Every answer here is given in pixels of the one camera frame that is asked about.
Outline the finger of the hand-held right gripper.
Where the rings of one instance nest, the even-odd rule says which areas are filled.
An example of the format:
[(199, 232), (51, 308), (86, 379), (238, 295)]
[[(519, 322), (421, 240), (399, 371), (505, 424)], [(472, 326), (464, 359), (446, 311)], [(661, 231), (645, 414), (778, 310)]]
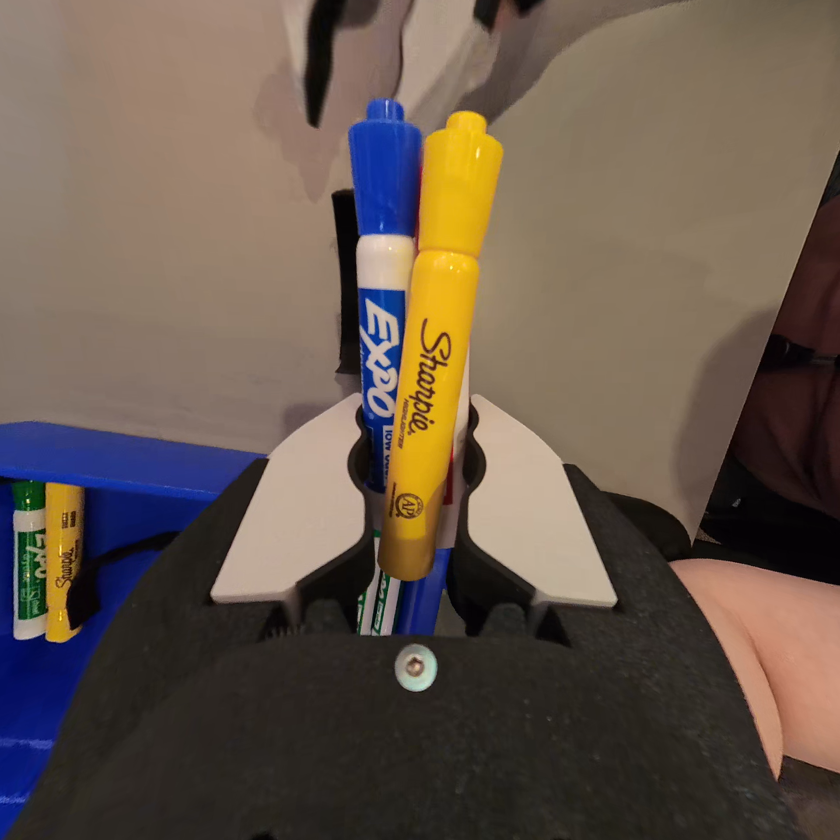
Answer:
[(493, 35), (499, 35), (529, 16), (544, 1), (475, 1), (473, 18)]
[(308, 126), (318, 129), (333, 69), (333, 46), (347, 1), (287, 1), (288, 55)]

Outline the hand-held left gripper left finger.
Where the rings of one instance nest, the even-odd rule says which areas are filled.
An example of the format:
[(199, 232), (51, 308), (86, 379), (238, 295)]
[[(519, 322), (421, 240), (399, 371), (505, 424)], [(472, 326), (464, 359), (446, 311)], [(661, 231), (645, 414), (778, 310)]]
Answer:
[(289, 624), (335, 601), (351, 630), (375, 571), (364, 494), (370, 442), (353, 393), (268, 456), (210, 596), (216, 604), (274, 603)]

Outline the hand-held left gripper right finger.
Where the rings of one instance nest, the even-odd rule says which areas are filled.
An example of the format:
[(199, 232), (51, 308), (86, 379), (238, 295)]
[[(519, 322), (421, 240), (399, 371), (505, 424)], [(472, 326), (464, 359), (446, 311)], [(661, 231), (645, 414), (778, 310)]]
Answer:
[(457, 598), (488, 614), (513, 603), (531, 624), (549, 606), (611, 609), (617, 595), (562, 458), (473, 395), (457, 525)]

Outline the blue dry erase marker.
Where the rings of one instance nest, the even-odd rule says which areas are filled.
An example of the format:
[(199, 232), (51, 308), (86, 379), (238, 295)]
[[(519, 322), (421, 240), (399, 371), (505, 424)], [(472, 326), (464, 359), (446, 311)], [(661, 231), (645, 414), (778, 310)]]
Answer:
[(393, 99), (374, 99), (349, 130), (359, 233), (362, 414), (371, 441), (367, 485), (385, 492), (394, 437), (406, 309), (416, 256), (423, 137)]

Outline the red dry erase marker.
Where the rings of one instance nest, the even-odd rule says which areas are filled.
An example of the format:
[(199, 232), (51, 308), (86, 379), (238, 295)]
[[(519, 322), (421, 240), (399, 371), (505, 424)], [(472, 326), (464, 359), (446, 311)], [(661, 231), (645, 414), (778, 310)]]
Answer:
[(478, 187), (471, 164), (424, 153), (406, 321), (402, 393), (402, 467), (398, 495), (416, 505), (403, 536), (417, 579), (433, 564), (450, 463), (463, 444), (469, 400), (469, 339), (479, 280), (481, 232), (471, 213)]

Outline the blue plastic bin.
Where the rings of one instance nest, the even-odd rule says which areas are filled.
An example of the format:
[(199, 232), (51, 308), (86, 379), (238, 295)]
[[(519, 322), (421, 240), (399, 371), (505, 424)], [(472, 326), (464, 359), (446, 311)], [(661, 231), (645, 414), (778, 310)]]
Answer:
[[(50, 423), (2, 425), (2, 834), (70, 730), (60, 804), (181, 684), (243, 646), (300, 631), (279, 604), (216, 605), (211, 587), (267, 457)], [(98, 576), (101, 609), (66, 644), (13, 637), (16, 480), (87, 495), (84, 560), (179, 531)]]

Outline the black hook-and-loop tie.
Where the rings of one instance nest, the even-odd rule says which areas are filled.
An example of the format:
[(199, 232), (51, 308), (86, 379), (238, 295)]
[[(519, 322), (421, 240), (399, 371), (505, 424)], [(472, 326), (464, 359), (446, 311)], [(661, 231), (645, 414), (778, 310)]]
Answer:
[(82, 561), (67, 594), (66, 610), (70, 629), (79, 629), (101, 609), (98, 576), (103, 568), (139, 553), (163, 551), (180, 534), (179, 531), (157, 533)]
[(333, 192), (332, 212), (339, 261), (339, 366), (336, 373), (361, 376), (356, 247), (360, 239), (354, 190)]

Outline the person's left forearm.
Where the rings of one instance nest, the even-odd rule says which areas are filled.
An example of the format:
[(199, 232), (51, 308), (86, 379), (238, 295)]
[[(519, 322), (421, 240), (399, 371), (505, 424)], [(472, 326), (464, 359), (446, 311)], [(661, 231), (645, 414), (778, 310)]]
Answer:
[(773, 775), (839, 771), (839, 588), (712, 559), (670, 564), (738, 678)]

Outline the green dry erase marker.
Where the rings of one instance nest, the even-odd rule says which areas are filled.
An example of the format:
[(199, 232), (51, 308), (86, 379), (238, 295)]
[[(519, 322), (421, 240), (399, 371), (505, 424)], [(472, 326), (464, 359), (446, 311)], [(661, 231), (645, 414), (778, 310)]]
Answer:
[(33, 480), (12, 484), (14, 499), (14, 618), (17, 641), (46, 632), (46, 485)]
[(357, 603), (356, 632), (361, 636), (390, 636), (394, 632), (403, 583), (376, 568), (371, 584)]

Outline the black office chair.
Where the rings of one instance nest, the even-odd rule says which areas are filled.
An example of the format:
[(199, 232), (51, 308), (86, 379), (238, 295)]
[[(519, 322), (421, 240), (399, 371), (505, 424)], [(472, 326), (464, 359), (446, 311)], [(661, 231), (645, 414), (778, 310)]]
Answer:
[(698, 534), (726, 556), (813, 581), (839, 583), (839, 521), (786, 499), (727, 455)]

